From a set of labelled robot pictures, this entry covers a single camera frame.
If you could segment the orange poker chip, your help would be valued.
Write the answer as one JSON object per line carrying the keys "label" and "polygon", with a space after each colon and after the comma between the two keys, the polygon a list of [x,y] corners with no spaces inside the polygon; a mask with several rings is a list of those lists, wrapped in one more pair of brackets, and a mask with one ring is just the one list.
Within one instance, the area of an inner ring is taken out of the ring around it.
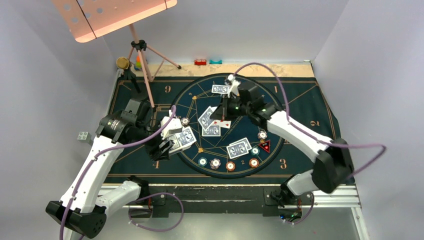
{"label": "orange poker chip", "polygon": [[259,162],[259,160],[257,158],[251,158],[249,160],[249,166],[251,168],[257,168],[259,166],[259,164],[260,164],[260,162]]}

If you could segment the red triangular dealer button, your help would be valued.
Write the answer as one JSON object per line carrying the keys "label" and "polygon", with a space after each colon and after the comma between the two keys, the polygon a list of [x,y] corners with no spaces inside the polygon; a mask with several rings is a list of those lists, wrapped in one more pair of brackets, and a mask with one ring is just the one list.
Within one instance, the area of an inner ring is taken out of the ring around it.
{"label": "red triangular dealer button", "polygon": [[261,148],[262,150],[264,150],[266,153],[270,153],[271,152],[271,141],[270,140],[262,140],[259,144],[258,147]]}

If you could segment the blue playing card deck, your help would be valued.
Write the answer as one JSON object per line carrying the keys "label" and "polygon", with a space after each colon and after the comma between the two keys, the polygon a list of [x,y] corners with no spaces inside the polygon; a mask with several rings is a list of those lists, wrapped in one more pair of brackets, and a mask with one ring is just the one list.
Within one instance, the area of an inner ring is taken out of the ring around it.
{"label": "blue playing card deck", "polygon": [[170,144],[171,144],[171,148],[169,149],[169,156],[175,155],[177,153],[180,153],[182,151],[187,150],[188,148],[190,148],[191,145],[188,144],[184,144],[181,140],[180,137],[177,137],[176,135],[173,135],[171,137],[168,138]]}

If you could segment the green blue chip stack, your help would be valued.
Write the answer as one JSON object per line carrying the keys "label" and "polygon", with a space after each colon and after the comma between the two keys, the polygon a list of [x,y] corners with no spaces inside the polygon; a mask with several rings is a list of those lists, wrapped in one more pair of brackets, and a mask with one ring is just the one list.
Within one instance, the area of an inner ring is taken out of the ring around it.
{"label": "green blue chip stack", "polygon": [[197,164],[198,164],[198,166],[200,166],[200,167],[205,167],[205,166],[208,164],[208,160],[207,160],[207,158],[205,158],[205,157],[200,157],[200,158],[197,160]]}

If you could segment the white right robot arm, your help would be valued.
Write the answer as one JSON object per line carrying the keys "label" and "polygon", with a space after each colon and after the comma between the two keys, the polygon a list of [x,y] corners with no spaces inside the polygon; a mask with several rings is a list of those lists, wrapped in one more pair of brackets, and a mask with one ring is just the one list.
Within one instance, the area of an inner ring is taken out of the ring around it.
{"label": "white right robot arm", "polygon": [[304,193],[320,190],[331,194],[354,172],[350,151],[342,138],[330,139],[299,124],[289,110],[266,103],[259,88],[251,82],[225,82],[218,107],[210,115],[215,121],[233,121],[246,116],[252,124],[277,135],[301,150],[313,168],[298,173],[280,186],[280,193],[270,195],[280,206],[293,205]]}

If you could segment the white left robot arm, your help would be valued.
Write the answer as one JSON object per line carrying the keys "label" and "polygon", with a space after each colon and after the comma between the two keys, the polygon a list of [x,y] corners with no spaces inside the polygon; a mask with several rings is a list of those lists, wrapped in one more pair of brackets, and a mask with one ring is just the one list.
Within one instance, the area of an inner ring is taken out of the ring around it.
{"label": "white left robot arm", "polygon": [[59,200],[46,206],[46,213],[60,224],[59,239],[95,238],[106,220],[126,204],[142,205],[152,198],[149,183],[134,175],[114,190],[100,195],[112,165],[126,148],[144,145],[151,160],[168,157],[171,143],[166,134],[181,131],[176,106],[154,128],[145,120],[149,102],[131,98],[123,110],[102,118],[91,150],[77,177]]}

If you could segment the green blue poker chip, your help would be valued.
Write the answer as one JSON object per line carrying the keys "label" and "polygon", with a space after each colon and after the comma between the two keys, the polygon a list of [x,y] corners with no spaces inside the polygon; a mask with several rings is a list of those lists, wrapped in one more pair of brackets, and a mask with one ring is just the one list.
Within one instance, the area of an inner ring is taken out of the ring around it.
{"label": "green blue poker chip", "polygon": [[252,156],[258,156],[260,154],[260,149],[258,147],[253,147],[250,150],[250,153],[251,153]]}

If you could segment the orange chip stack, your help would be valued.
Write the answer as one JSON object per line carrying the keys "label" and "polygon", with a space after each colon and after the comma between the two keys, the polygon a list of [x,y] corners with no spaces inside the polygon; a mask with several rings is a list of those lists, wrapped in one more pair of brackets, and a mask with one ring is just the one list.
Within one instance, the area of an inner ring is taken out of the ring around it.
{"label": "orange chip stack", "polygon": [[236,165],[232,161],[228,161],[226,163],[225,167],[226,167],[226,170],[229,171],[229,172],[233,172],[236,169]]}

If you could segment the blue backed playing card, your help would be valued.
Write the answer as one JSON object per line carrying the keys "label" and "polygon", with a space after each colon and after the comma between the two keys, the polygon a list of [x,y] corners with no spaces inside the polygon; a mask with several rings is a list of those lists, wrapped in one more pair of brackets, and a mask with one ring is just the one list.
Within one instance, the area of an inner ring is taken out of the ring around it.
{"label": "blue backed playing card", "polygon": [[211,125],[207,129],[202,128],[201,135],[203,137],[220,137],[221,136],[221,127],[219,125]]}
{"label": "blue backed playing card", "polygon": [[229,93],[229,86],[228,85],[219,85],[219,84],[213,84],[211,87],[211,93],[213,94],[228,94]]}
{"label": "blue backed playing card", "polygon": [[235,142],[232,142],[230,144],[230,146],[233,146],[233,145],[244,145],[247,151],[250,151],[252,149],[252,146],[247,137],[236,140]]}
{"label": "blue backed playing card", "polygon": [[243,144],[229,145],[226,147],[226,150],[230,159],[235,159],[249,153]]}
{"label": "blue backed playing card", "polygon": [[197,118],[197,122],[203,130],[207,130],[212,124],[213,119],[211,119],[212,113],[216,110],[216,106],[208,106],[206,110]]}
{"label": "blue backed playing card", "polygon": [[197,141],[190,126],[184,127],[181,132],[176,134],[176,138],[182,147],[191,146]]}

